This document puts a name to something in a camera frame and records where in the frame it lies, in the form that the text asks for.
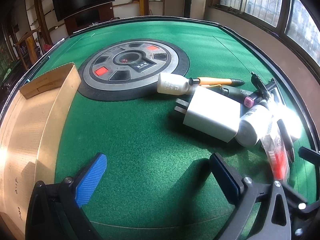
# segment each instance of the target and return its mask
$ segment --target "window frame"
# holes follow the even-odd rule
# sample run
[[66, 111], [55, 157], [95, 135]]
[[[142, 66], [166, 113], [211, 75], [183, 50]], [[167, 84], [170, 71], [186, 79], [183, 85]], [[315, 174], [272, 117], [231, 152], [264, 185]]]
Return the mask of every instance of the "window frame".
[[299, 58], [299, 60], [308, 68], [308, 70], [313, 74], [317, 82], [320, 84], [320, 66], [318, 65], [318, 63], [298, 43], [296, 43], [286, 34], [287, 25], [290, 23], [292, 17], [293, 0], [282, 0], [280, 16], [276, 27], [251, 14], [244, 12], [246, 0], [244, 1], [244, 3], [243, 0], [241, 0], [241, 5], [244, 4], [244, 7], [242, 8], [240, 5], [239, 10], [234, 8], [230, 9], [230, 7], [228, 6], [221, 5], [221, 0], [219, 0], [219, 3], [216, 4], [213, 4], [213, 1], [214, 0], [211, 0], [210, 7], [222, 10], [245, 21], [248, 21], [249, 23], [254, 24], [255, 26], [261, 28], [262, 30], [278, 39]]

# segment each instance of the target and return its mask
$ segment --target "cardboard flap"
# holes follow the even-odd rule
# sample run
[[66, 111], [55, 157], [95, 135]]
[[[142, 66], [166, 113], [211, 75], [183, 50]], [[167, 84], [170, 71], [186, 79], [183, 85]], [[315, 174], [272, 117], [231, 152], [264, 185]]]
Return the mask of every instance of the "cardboard flap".
[[21, 94], [25, 99], [29, 99], [40, 93], [61, 87], [74, 65], [73, 62], [70, 62], [38, 76], [20, 88]]

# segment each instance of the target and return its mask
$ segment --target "metal prong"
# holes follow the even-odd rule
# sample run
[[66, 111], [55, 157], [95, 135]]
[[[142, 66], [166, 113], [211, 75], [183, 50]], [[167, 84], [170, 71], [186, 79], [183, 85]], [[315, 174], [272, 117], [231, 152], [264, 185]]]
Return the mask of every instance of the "metal prong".
[[186, 114], [186, 112], [187, 112], [186, 109], [183, 109], [183, 108], [181, 108], [179, 106], [176, 106], [174, 109], [175, 109], [175, 111], [180, 112], [182, 114]]
[[184, 100], [182, 100], [182, 99], [180, 99], [180, 98], [177, 98], [176, 103], [179, 104], [179, 105], [181, 105], [181, 106], [185, 106], [185, 107], [188, 107], [188, 106], [189, 106], [189, 103], [188, 103], [188, 102], [186, 102], [186, 101], [184, 101]]

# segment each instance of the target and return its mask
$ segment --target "wooden chair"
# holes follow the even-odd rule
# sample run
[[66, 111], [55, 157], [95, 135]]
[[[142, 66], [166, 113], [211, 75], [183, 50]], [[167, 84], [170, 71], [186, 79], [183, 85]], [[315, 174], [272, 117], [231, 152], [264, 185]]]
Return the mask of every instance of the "wooden chair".
[[39, 31], [40, 31], [40, 26], [38, 28], [36, 28], [34, 30], [31, 30], [31, 31], [27, 32], [26, 34], [24, 34], [22, 36], [22, 38], [17, 43], [15, 43], [13, 45], [17, 49], [17, 53], [18, 53], [18, 55], [19, 55], [19, 57], [20, 57], [20, 59], [21, 59], [21, 61], [23, 63], [23, 66], [25, 67], [26, 70], [28, 70], [28, 66], [27, 66], [26, 62], [24, 61], [24, 59], [23, 59], [23, 55], [22, 55], [22, 52], [21, 52], [20, 44], [23, 41], [26, 42], [31, 64], [33, 65], [34, 63], [36, 63], [38, 61], [38, 56], [36, 54], [36, 49], [35, 49], [37, 45], [36, 45], [35, 39], [33, 38], [33, 33], [35, 33], [35, 32], [37, 33], [39, 44], [40, 44], [40, 49], [41, 49], [43, 54], [45, 53], [44, 46], [42, 44]]

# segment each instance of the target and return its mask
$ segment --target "barcode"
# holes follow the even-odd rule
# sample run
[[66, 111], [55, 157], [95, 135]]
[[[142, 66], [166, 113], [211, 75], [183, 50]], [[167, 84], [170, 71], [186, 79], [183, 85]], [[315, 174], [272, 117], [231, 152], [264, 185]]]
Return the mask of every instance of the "barcode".
[[268, 153], [269, 153], [269, 156], [270, 156], [272, 164], [276, 164], [275, 152], [274, 151], [269, 151]]

